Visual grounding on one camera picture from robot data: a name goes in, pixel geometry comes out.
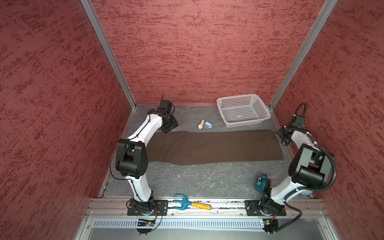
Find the brown trousers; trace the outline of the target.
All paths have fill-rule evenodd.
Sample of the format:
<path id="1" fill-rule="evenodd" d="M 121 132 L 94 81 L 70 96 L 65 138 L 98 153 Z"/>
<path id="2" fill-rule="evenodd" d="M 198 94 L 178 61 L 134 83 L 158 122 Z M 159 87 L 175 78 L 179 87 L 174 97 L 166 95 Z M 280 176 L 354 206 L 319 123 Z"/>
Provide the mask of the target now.
<path id="1" fill-rule="evenodd" d="M 180 166 L 284 159 L 275 133 L 270 130 L 156 133 L 146 149 L 149 162 Z"/>

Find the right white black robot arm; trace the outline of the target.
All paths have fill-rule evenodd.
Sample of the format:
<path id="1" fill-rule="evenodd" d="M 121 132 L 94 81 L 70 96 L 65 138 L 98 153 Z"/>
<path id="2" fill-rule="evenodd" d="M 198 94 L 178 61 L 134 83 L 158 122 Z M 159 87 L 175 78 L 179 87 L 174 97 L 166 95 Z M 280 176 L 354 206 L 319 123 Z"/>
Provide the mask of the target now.
<path id="1" fill-rule="evenodd" d="M 294 143 L 298 152 L 289 166 L 289 176 L 278 186 L 272 188 L 266 174 L 256 180 L 255 189 L 262 194 L 259 208 L 264 216 L 281 214 L 293 197 L 325 191 L 336 180 L 333 157 L 318 145 L 310 132 L 284 126 L 278 130 L 278 135 L 284 143 Z"/>

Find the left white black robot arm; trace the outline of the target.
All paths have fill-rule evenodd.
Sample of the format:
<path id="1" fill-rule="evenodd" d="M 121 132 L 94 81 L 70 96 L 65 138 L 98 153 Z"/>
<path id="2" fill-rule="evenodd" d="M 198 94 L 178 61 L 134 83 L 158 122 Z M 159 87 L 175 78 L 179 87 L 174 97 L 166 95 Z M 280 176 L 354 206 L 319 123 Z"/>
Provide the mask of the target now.
<path id="1" fill-rule="evenodd" d="M 128 181 L 133 191 L 133 208 L 140 214 L 149 216 L 156 212 L 153 191 L 148 185 L 146 171 L 149 158 L 147 145 L 157 130 L 168 133 L 178 126 L 173 110 L 151 109 L 145 121 L 127 139 L 117 143 L 115 168 Z"/>

